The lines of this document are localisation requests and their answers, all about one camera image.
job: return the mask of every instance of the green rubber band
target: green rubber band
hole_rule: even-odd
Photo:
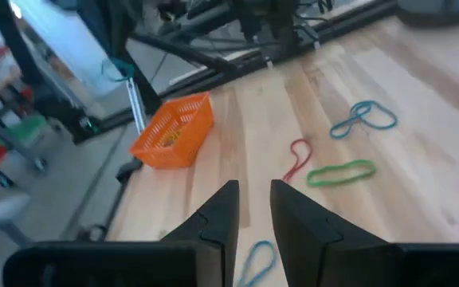
[[[360,175],[352,176],[347,179],[322,180],[322,181],[312,180],[314,176],[321,175],[329,171],[341,171],[341,170],[351,169],[351,168],[358,167],[358,166],[364,166],[367,168],[367,170]],[[331,166],[326,166],[326,167],[322,167],[322,168],[310,171],[307,176],[307,185],[308,187],[329,187],[329,186],[334,186],[334,185],[339,185],[339,184],[344,184],[344,183],[352,183],[356,180],[364,179],[364,178],[372,176],[375,173],[375,171],[376,171],[375,163],[367,159],[357,159],[357,160],[353,160],[349,163],[345,163],[342,165],[331,165]]]

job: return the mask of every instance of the rubber band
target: rubber band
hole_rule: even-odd
[[[262,269],[260,272],[258,272],[254,277],[252,277],[249,282],[245,283],[245,278],[247,277],[247,273],[249,272],[249,269],[251,267],[251,262],[254,259],[254,256],[256,255],[256,252],[261,248],[261,247],[268,247],[272,251],[272,260],[270,263]],[[245,259],[244,263],[244,268],[242,269],[242,275],[240,277],[240,280],[238,281],[237,287],[252,287],[255,286],[259,281],[263,279],[267,273],[270,272],[270,270],[275,266],[277,261],[277,252],[276,248],[270,241],[260,241],[256,242],[251,250],[249,251],[249,255],[247,255],[247,258]]]
[[[297,154],[296,151],[293,149],[298,143],[304,143],[308,147],[308,156],[306,157],[306,159],[302,163],[300,163],[299,154]],[[311,159],[311,155],[312,155],[311,144],[305,139],[294,140],[290,144],[290,151],[295,156],[295,164],[286,173],[286,175],[283,176],[283,181],[285,183],[289,183],[290,182],[290,180],[292,179],[293,175],[296,174],[304,165],[306,165],[306,163],[308,163],[308,161],[309,161],[309,159]]]
[[[361,166],[365,167],[366,170],[360,175],[355,175],[349,178],[336,179],[336,180],[320,180],[320,181],[312,180],[312,178],[315,177],[316,175],[322,175],[330,171],[342,171],[342,170],[352,169],[352,168],[361,167]],[[344,184],[344,183],[352,183],[359,179],[365,179],[367,177],[372,176],[375,172],[376,172],[375,163],[367,159],[357,159],[357,160],[353,160],[349,163],[345,163],[342,165],[331,165],[331,166],[326,166],[326,167],[312,170],[308,173],[308,176],[306,178],[306,183],[308,187],[328,187],[328,186],[334,186],[334,185],[339,185],[339,184]]]
[[[163,138],[160,140],[160,145],[162,147],[170,147],[173,144],[175,144],[175,141],[180,137],[180,134],[182,133],[182,129],[174,130],[171,132],[168,132],[166,135],[163,136]]]
[[[123,70],[125,72],[125,75],[123,75],[123,77],[121,78],[108,77],[108,75],[105,74],[105,69],[108,64],[113,64],[121,73]],[[121,61],[120,59],[108,58],[102,62],[102,65],[100,67],[100,74],[102,74],[102,76],[106,78],[107,80],[118,83],[118,82],[129,80],[130,78],[134,76],[134,66],[124,61]]]
[[[382,111],[382,112],[386,113],[388,116],[390,116],[390,118],[393,120],[392,123],[380,126],[380,125],[373,124],[370,121],[366,120],[364,118],[364,116],[367,113],[371,112],[371,109],[374,106],[377,109],[379,109],[380,111]],[[389,129],[389,128],[393,128],[394,126],[396,126],[398,124],[398,117],[391,110],[383,107],[381,104],[377,103],[376,101],[374,101],[374,100],[364,100],[364,101],[361,101],[361,102],[359,102],[357,104],[354,104],[354,106],[351,107],[350,116],[349,116],[348,120],[344,120],[344,121],[342,121],[340,123],[337,123],[331,128],[331,131],[329,132],[329,134],[331,135],[331,138],[335,139],[335,140],[340,140],[340,139],[348,136],[348,134],[350,133],[351,127],[355,123],[357,123],[359,121],[362,122],[363,124],[365,124],[366,126],[370,127],[370,128],[374,128],[374,129],[377,129],[377,130],[386,130],[386,129]],[[335,134],[336,130],[338,130],[340,128],[343,128],[343,127],[347,127],[343,133]]]

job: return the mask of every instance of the orange basket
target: orange basket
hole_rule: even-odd
[[[189,167],[213,124],[208,92],[169,100],[129,151],[151,167]]]

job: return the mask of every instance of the white wall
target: white wall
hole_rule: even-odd
[[[104,96],[118,87],[100,75],[107,59],[96,39],[75,13],[66,13],[46,0],[13,0],[22,17],[94,96]],[[116,69],[109,71],[120,77]]]

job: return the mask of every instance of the wooden table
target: wooden table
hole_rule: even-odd
[[[459,242],[459,26],[417,31],[387,18],[216,88],[211,100],[215,125],[194,165],[135,172],[111,240],[158,240],[238,179],[239,277],[250,246],[275,240],[270,180],[293,165],[289,145],[304,137],[314,154],[291,184],[309,198],[388,241]],[[388,107],[398,126],[376,131],[357,124],[346,139],[331,139],[330,127],[361,100]],[[378,171],[345,186],[306,187],[309,170],[353,159],[371,159]],[[268,260],[258,259],[254,270]],[[281,264],[261,283],[286,285]]]

